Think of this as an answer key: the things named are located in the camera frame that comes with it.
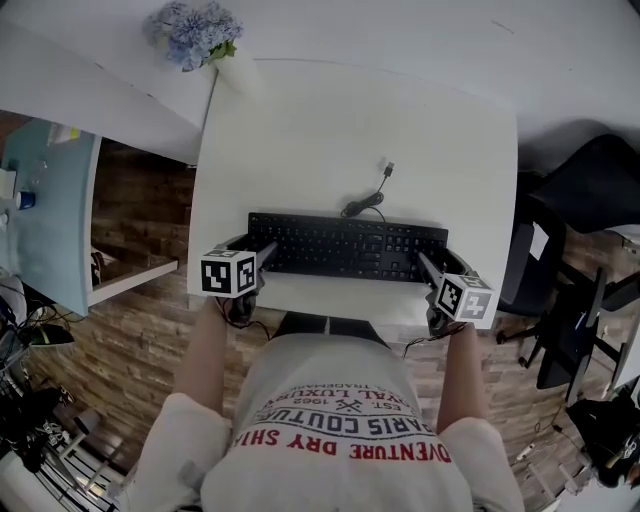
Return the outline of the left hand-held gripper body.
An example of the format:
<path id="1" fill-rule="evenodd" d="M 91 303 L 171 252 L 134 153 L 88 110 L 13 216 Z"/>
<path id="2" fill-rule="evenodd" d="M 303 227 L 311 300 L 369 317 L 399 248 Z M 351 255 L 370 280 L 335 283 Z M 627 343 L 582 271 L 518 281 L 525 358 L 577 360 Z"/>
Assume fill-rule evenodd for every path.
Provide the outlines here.
<path id="1" fill-rule="evenodd" d="M 231 251 L 219 245 L 200 259 L 201 292 L 213 300 L 232 326 L 248 326 L 253 320 L 264 285 L 263 272 L 256 268 L 258 251 Z"/>

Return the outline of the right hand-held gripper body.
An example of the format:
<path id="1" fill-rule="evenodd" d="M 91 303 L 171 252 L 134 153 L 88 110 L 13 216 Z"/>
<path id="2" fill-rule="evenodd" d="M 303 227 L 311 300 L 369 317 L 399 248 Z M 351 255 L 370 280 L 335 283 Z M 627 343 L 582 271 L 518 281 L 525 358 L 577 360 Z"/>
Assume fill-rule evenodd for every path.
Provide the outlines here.
<path id="1" fill-rule="evenodd" d="M 449 336 L 461 325 L 478 327 L 488 315 L 494 290 L 469 266 L 468 274 L 444 273 L 437 290 L 431 290 L 426 318 L 432 337 Z"/>

